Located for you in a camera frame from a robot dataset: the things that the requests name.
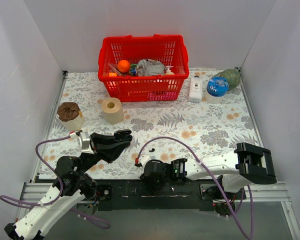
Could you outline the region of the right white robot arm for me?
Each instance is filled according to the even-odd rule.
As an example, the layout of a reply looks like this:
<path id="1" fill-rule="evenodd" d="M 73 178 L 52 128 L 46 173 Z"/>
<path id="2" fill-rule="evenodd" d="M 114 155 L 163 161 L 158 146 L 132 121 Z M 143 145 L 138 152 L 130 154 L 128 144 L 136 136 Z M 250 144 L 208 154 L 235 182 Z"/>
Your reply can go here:
<path id="1" fill-rule="evenodd" d="M 143 154 L 136 159 L 135 165 L 143 168 L 140 179 L 152 192 L 160 191 L 168 182 L 215 177 L 219 182 L 217 195 L 227 199 L 251 183 L 271 185 L 277 182 L 271 151 L 245 142 L 238 143 L 236 149 L 228 153 L 203 161 L 179 158 L 165 163 Z"/>

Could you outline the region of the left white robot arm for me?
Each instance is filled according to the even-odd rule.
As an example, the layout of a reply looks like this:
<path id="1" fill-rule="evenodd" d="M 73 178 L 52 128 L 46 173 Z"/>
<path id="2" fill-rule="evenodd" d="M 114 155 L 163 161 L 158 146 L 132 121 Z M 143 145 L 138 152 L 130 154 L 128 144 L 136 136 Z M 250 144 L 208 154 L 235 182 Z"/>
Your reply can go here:
<path id="1" fill-rule="evenodd" d="M 99 161 L 113 163 L 133 139 L 131 130 L 118 130 L 112 135 L 72 131 L 68 139 L 78 139 L 80 156 L 62 156 L 52 172 L 56 179 L 38 203 L 29 203 L 1 195 L 8 204 L 27 208 L 29 212 L 4 231 L 12 240 L 42 240 L 53 225 L 82 200 L 98 202 L 105 191 L 87 171 Z"/>

